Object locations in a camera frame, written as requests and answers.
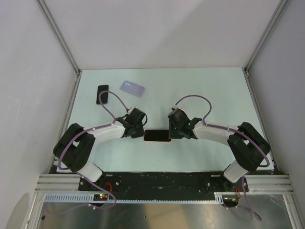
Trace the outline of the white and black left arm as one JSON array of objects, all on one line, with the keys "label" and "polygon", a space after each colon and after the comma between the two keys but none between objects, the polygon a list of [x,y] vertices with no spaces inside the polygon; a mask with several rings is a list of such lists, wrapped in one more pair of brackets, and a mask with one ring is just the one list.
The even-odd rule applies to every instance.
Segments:
[{"label": "white and black left arm", "polygon": [[103,171],[89,160],[94,146],[114,139],[142,137],[146,122],[147,114],[132,107],[111,124],[87,130],[77,123],[70,125],[53,149],[53,154],[59,159],[58,168],[89,179],[89,185],[95,190],[103,189],[106,184]]}]

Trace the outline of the purple smartphone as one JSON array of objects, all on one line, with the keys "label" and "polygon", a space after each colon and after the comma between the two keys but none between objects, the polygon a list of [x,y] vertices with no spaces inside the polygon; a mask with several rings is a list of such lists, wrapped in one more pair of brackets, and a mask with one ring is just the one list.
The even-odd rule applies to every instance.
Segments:
[{"label": "purple smartphone", "polygon": [[170,142],[168,129],[147,129],[143,140],[146,142]]}]

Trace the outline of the pink phone case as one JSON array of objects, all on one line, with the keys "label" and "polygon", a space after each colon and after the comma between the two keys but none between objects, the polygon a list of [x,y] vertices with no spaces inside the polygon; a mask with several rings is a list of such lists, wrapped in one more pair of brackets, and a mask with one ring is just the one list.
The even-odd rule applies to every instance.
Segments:
[{"label": "pink phone case", "polygon": [[169,143],[171,139],[166,135],[145,135],[143,137],[145,142],[155,142],[155,143]]}]

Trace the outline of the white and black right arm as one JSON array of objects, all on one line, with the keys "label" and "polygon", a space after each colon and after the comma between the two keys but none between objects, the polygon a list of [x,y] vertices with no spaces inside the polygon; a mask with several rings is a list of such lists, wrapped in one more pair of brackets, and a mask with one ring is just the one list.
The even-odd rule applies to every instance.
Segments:
[{"label": "white and black right arm", "polygon": [[220,179],[223,190],[232,191],[242,176],[262,167],[263,160],[266,167],[270,165],[267,158],[271,150],[269,143],[248,122],[236,127],[205,124],[201,118],[189,119],[180,108],[173,108],[168,119],[171,139],[204,139],[230,147],[235,161],[224,170]]}]

